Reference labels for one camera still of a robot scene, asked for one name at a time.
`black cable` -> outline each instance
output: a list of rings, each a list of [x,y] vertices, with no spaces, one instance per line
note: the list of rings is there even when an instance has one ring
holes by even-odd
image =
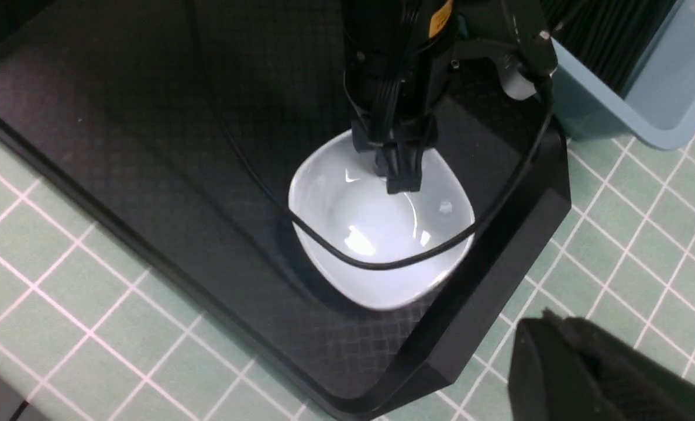
[[[379,88],[371,107],[369,138],[385,139],[392,130],[399,94],[402,89],[401,72],[407,56],[412,51],[412,38],[417,31],[422,0],[404,4],[404,10],[392,45],[392,55],[388,57],[387,68],[382,75]]]
[[[305,234],[307,234],[308,237],[312,238],[312,240],[318,243],[318,245],[322,246],[324,250],[331,253],[340,261],[343,261],[346,264],[350,264],[350,266],[358,267],[359,269],[394,270],[400,269],[401,267],[411,266],[412,264],[428,260],[430,258],[438,256],[441,253],[444,253],[445,251],[451,250],[452,248],[459,245],[463,241],[467,240],[467,238],[475,234],[477,227],[485,226],[486,224],[488,224],[489,221],[491,221],[492,218],[494,218],[494,216],[498,214],[503,205],[506,202],[508,202],[508,199],[511,197],[511,194],[513,194],[514,190],[519,185],[519,182],[521,182],[522,178],[525,175],[527,165],[530,163],[530,161],[532,161],[532,158],[537,153],[538,147],[540,146],[540,142],[542,141],[545,132],[548,130],[548,126],[551,123],[551,118],[553,117],[552,83],[550,79],[546,79],[538,84],[538,93],[540,93],[542,102],[543,104],[545,104],[545,117],[543,117],[542,125],[538,129],[535,138],[529,146],[529,149],[527,149],[526,153],[523,155],[521,160],[519,160],[519,163],[514,168],[513,173],[511,173],[511,176],[509,176],[508,180],[504,184],[504,187],[500,190],[499,195],[497,195],[492,205],[490,205],[490,207],[486,209],[486,212],[482,213],[480,218],[476,219],[476,221],[473,224],[463,229],[459,234],[441,243],[440,245],[435,246],[430,250],[423,251],[423,253],[419,253],[414,256],[409,256],[407,258],[402,258],[398,261],[390,261],[386,263],[369,263],[365,261],[359,261],[355,258],[351,258],[345,253],[342,253],[342,251],[338,250],[336,247],[331,245],[327,240],[321,237],[321,235],[319,235],[310,226],[308,226],[308,224],[305,223],[305,221],[300,219],[300,217],[297,214],[291,211],[289,207],[283,205],[283,203],[281,203],[280,200],[277,199],[270,187],[268,187],[267,184],[264,183],[262,178],[259,176],[259,173],[257,173],[257,171],[254,169],[253,165],[251,165],[251,162],[249,162],[248,157],[246,157],[246,154],[244,154],[244,152],[241,150],[240,146],[238,145],[238,142],[236,142],[235,138],[233,138],[232,134],[222,121],[222,118],[220,118],[220,115],[222,115],[222,113],[219,112],[219,110],[217,109],[218,101],[215,94],[214,83],[213,79],[211,78],[211,75],[209,74],[209,68],[205,59],[204,51],[202,49],[200,39],[201,28],[199,25],[199,16],[195,0],[183,0],[183,2],[184,9],[187,14],[187,22],[190,31],[190,37],[192,40],[193,54],[195,60],[198,62],[198,69],[201,74],[201,82],[205,84],[202,90],[206,93],[206,99],[207,101],[209,101],[209,107],[211,107],[214,120],[219,130],[224,135],[225,140],[230,145],[230,148],[233,149],[233,152],[235,152],[238,160],[240,160],[241,165],[243,165],[243,167],[245,168],[248,176],[250,176],[252,181],[254,181],[254,183],[257,184],[257,186],[259,187],[259,189],[261,189],[262,193],[267,197],[267,199],[269,199],[270,202],[273,203],[273,205],[278,207],[282,213],[287,214],[288,217],[291,219],[292,223],[298,226],[300,229],[302,229],[302,231],[305,232]]]

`black tray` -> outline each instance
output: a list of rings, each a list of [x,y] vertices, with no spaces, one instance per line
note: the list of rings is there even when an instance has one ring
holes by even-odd
[[[554,125],[441,287],[392,312],[359,308],[216,132],[181,0],[47,3],[0,2],[0,138],[338,418],[451,384],[570,208]],[[348,128],[339,2],[198,7],[223,117],[286,202],[300,163]],[[541,119],[537,101],[505,96],[489,63],[465,69],[439,108],[438,150],[478,213]]]

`blue plastic bin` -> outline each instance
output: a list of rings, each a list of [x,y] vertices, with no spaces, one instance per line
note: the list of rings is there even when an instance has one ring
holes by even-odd
[[[577,140],[631,133],[657,149],[695,136],[695,0],[682,0],[665,22],[625,99],[556,43],[555,112]]]

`white bowl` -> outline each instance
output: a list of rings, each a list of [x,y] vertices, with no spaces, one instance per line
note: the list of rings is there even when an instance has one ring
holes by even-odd
[[[462,185],[435,149],[423,156],[419,192],[387,194],[372,170],[373,154],[353,149],[347,131],[324,144],[291,181],[288,205],[343,253],[362,261],[395,261],[429,250],[475,221]],[[434,258],[396,270],[372,271],[345,264],[299,227],[305,252],[327,281],[369,309],[396,309],[442,282],[470,250],[473,238]]]

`table surface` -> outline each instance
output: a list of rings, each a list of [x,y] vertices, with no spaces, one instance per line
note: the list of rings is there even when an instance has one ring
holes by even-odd
[[[382,419],[510,419],[514,325],[545,308],[695,383],[695,140],[569,165],[572,211],[457,383]],[[0,376],[53,419],[329,419],[2,143]]]

